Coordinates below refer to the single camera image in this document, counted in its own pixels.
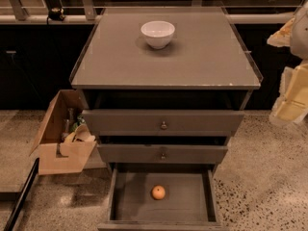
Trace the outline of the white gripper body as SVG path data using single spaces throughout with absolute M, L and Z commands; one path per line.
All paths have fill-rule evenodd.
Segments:
M 293 55 L 302 60 L 308 59 L 308 3 L 305 3 L 295 14 L 290 49 Z

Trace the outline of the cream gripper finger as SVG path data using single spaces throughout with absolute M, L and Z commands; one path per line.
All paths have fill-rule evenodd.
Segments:
M 291 46 L 291 31 L 295 19 L 291 18 L 278 31 L 270 35 L 267 39 L 267 44 L 274 47 L 290 47 Z
M 308 115 L 308 64 L 285 67 L 269 121 L 276 126 L 300 123 Z

